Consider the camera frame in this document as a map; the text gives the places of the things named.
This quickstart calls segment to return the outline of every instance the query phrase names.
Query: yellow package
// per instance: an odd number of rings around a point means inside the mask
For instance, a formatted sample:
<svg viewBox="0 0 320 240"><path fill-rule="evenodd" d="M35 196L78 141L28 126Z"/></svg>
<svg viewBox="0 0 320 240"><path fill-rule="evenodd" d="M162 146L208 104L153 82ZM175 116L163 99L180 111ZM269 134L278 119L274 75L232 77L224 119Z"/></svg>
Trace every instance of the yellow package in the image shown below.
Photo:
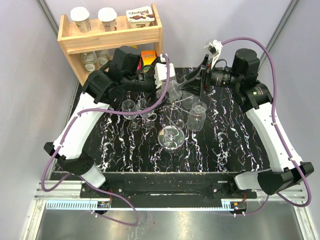
<svg viewBox="0 0 320 240"><path fill-rule="evenodd" d="M143 66L151 65L153 61L157 58L156 51L154 50L147 50L141 51L141 57L143 61ZM143 72L146 73L149 70L149 66L143 68Z"/></svg>

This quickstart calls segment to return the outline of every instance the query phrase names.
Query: black marble countertop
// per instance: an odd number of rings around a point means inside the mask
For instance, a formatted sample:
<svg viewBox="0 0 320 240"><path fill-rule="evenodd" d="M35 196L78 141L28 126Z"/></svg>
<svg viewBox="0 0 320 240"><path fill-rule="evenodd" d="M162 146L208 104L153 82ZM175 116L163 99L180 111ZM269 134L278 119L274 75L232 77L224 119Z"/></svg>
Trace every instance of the black marble countertop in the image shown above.
<svg viewBox="0 0 320 240"><path fill-rule="evenodd" d="M192 68L176 68L176 80ZM76 107L81 86L74 101ZM262 142L249 119L231 99L231 92L212 88L203 96L207 104L204 127L192 132L187 127L185 143L176 152L165 151L158 143L162 129L164 108L157 109L155 127L131 132L129 120L123 116L104 114L89 135L83 150L94 160L102 172L240 172L269 168L269 160ZM111 109L119 110L115 103ZM184 115L186 126L187 113ZM63 171L59 166L55 172Z"/></svg>

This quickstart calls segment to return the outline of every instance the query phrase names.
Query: marble surface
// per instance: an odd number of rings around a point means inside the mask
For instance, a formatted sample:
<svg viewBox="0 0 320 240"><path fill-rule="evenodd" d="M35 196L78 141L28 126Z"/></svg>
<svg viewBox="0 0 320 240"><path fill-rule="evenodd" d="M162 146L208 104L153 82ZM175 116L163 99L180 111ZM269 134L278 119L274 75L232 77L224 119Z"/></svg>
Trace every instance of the marble surface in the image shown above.
<svg viewBox="0 0 320 240"><path fill-rule="evenodd" d="M192 68L176 68L176 80ZM74 101L77 105L80 90ZM212 88L202 96L207 104L204 127L199 132L186 128L188 114L181 111L185 127L185 143L176 152L165 151L158 143L164 107L155 111L155 127L131 132L129 120L123 116L104 114L89 135L83 150L102 172L240 172L269 168L262 142L249 119L231 99L228 89ZM112 104L119 110L121 102L130 98L137 102L141 94L129 92ZM59 166L56 172L63 171Z"/></svg>

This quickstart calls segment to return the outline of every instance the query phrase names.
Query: white lid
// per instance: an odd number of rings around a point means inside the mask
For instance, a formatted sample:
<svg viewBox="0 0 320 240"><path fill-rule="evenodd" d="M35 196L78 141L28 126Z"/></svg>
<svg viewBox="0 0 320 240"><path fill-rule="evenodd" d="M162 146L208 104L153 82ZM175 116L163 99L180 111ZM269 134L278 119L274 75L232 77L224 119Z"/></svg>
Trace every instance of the white lid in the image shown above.
<svg viewBox="0 0 320 240"><path fill-rule="evenodd" d="M111 22L117 17L116 11L112 7L101 8L98 12L98 19L101 22Z"/></svg>
<svg viewBox="0 0 320 240"><path fill-rule="evenodd" d="M89 18L90 13L84 6L77 6L70 11L72 21L80 22Z"/></svg>
<svg viewBox="0 0 320 240"><path fill-rule="evenodd" d="M155 15L152 12L151 7L144 6L132 10L125 11L126 17L129 22L136 23L136 22L152 22L155 20Z"/></svg>

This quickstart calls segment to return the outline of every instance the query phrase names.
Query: white wall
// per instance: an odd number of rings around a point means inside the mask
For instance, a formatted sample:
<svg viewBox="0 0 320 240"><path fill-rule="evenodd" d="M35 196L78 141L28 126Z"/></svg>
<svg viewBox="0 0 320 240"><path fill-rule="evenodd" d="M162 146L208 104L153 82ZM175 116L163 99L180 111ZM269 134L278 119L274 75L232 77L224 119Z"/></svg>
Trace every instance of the white wall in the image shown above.
<svg viewBox="0 0 320 240"><path fill-rule="evenodd" d="M19 239L77 82L35 0L0 4L0 239Z"/></svg>
<svg viewBox="0 0 320 240"><path fill-rule="evenodd" d="M277 113L292 145L314 173L307 179L312 190L310 211L320 233L320 2L300 1L271 55L277 76ZM259 79L272 88L270 64L266 61Z"/></svg>
<svg viewBox="0 0 320 240"><path fill-rule="evenodd" d="M46 0L54 18L74 7L86 7L91 19L98 18L98 11L112 7L117 14L126 10L149 6L155 2L163 25L164 48L176 67L198 66L204 54L204 45L211 39L224 41L234 37L253 37L267 44L277 27L290 0ZM235 51L239 48L262 51L253 43L230 43L222 57L232 64Z"/></svg>

